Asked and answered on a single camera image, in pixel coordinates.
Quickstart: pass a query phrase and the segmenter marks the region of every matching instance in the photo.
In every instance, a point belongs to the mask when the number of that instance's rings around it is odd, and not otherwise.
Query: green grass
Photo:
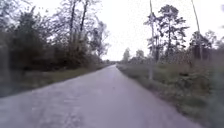
[[[181,114],[203,124],[205,122],[204,111],[207,106],[206,98],[208,93],[201,88],[196,88],[196,86],[191,87],[192,89],[179,87],[177,81],[180,81],[180,78],[182,79],[179,73],[187,70],[183,67],[158,64],[154,69],[154,81],[149,81],[148,67],[148,65],[141,64],[117,65],[117,68],[122,73],[135,79],[144,88],[175,106]]]
[[[51,85],[56,82],[65,81],[75,78],[96,70],[102,69],[109,65],[92,66],[88,68],[78,68],[74,70],[59,70],[52,72],[30,71],[25,72],[23,75],[18,72],[13,72],[10,86],[0,87],[0,97],[6,97],[25,91],[41,88]]]

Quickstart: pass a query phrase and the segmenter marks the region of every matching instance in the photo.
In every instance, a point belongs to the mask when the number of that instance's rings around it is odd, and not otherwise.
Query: vegetation
[[[93,11],[99,2],[66,0],[55,14],[42,15],[35,7],[19,10],[20,4],[29,5],[25,0],[1,1],[0,84],[13,90],[27,78],[22,84],[36,88],[42,86],[37,81],[65,80],[105,65],[101,57],[109,46],[108,31]]]
[[[177,8],[165,5],[158,16],[152,13],[144,24],[154,25],[154,37],[148,41],[155,54],[146,58],[140,57],[137,51],[136,57],[120,62],[117,67],[174,105],[183,115],[205,127],[221,128],[224,118],[223,38],[218,39],[213,31],[206,32],[205,36],[196,31],[187,47],[184,38],[189,27],[178,12]],[[153,59],[156,60],[153,80],[149,80],[149,64],[152,64],[149,62]]]

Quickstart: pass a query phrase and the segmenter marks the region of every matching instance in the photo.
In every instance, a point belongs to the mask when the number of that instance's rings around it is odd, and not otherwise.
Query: grass verge
[[[119,64],[117,68],[128,77],[135,79],[144,88],[175,106],[181,114],[205,125],[206,100],[209,92],[204,87],[207,83],[201,83],[204,78],[200,78],[193,72],[189,76],[180,76],[180,69],[177,71],[169,65],[157,65],[154,70],[156,81],[149,81],[148,65]]]
[[[75,78],[96,70],[100,70],[109,65],[99,65],[88,68],[78,68],[70,70],[59,70],[52,72],[30,71],[25,72],[23,75],[18,72],[11,73],[10,84],[0,86],[0,97],[6,97],[25,91],[48,86],[52,83],[65,81]]]

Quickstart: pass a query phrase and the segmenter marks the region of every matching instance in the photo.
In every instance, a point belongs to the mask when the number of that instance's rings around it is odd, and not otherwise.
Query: overcast sky
[[[218,36],[224,36],[224,12],[221,5],[223,0],[194,0],[198,13],[201,32],[213,30]],[[33,0],[38,7],[51,12],[59,6],[60,0]],[[166,4],[174,5],[179,15],[187,20],[190,29],[187,30],[188,39],[197,30],[191,0],[152,0],[153,11],[158,12]],[[120,60],[127,47],[134,55],[136,50],[142,49],[148,54],[146,39],[150,37],[150,27],[143,25],[150,13],[149,0],[102,0],[98,17],[107,24],[110,36],[106,40],[111,44],[104,59]]]

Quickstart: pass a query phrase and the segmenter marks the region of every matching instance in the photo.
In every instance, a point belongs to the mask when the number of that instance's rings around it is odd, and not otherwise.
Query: paved road
[[[0,128],[200,128],[115,66],[0,100]]]

